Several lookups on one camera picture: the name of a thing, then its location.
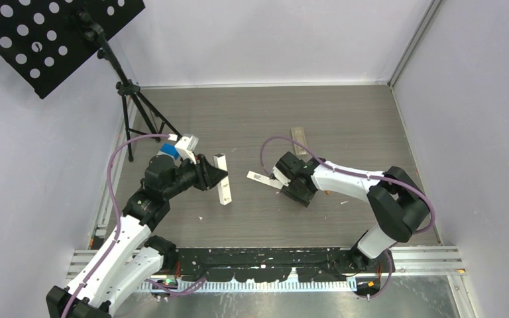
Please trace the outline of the white slim remote control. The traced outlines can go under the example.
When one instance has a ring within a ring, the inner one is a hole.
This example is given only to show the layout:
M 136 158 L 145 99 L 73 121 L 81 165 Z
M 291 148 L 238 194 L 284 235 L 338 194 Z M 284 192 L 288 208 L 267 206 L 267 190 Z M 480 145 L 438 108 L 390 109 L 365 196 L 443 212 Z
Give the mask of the white slim remote control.
M 214 166 L 216 168 L 219 168 L 220 170 L 223 170 L 225 172 L 228 172 L 227 168 L 227 158 L 226 155 L 223 153 L 219 153 L 213 156 L 214 160 Z M 225 176 L 218 184 L 217 184 L 217 190 L 219 195 L 219 202 L 222 205 L 228 205 L 232 202 L 232 196 L 231 196 L 231 186 L 229 183 L 229 177 Z

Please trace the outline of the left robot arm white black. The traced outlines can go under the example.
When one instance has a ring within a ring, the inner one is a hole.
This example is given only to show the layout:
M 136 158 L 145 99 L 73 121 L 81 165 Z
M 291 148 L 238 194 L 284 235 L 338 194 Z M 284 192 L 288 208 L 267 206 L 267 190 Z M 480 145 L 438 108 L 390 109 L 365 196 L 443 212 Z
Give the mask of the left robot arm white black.
M 202 154 L 175 161 L 167 154 L 150 159 L 140 189 L 128 200 L 119 224 L 85 268 L 64 288 L 46 296 L 51 317 L 113 317 L 121 304 L 148 278 L 169 274 L 177 264 L 176 245 L 152 232 L 168 214 L 170 199 L 194 187 L 217 188 L 230 203 L 227 161 Z

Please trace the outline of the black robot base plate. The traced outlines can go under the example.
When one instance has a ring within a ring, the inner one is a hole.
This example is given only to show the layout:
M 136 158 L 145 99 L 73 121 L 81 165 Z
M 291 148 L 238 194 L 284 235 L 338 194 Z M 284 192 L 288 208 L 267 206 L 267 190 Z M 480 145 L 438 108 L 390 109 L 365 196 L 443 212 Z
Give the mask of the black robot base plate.
M 394 269 L 391 253 L 365 260 L 352 248 L 177 248 L 169 253 L 159 274 L 175 274 L 186 282 L 341 282 L 362 274 L 385 277 Z

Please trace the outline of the white remote back cover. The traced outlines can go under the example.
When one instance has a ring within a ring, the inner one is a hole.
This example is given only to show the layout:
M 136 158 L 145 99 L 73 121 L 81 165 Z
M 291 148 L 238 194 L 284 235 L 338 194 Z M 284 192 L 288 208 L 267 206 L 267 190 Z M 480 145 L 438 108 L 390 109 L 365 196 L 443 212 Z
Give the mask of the white remote back cover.
M 258 183 L 264 184 L 266 186 L 270 186 L 276 189 L 282 189 L 284 187 L 284 184 L 282 184 L 279 180 L 272 179 L 268 176 L 264 176 L 262 174 L 249 171 L 247 174 L 247 178 L 256 181 Z

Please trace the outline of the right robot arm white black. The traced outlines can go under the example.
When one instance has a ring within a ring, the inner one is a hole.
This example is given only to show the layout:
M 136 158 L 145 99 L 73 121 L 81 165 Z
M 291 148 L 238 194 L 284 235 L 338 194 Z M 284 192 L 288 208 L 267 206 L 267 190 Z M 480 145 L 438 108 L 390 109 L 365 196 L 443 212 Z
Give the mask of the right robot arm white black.
M 408 242 L 431 209 L 425 195 L 407 173 L 396 166 L 385 172 L 367 172 L 336 165 L 323 158 L 307 162 L 285 153 L 272 168 L 281 192 L 307 207 L 318 191 L 341 193 L 367 202 L 376 219 L 352 248 L 353 266 L 368 272 L 378 256 L 398 242 Z

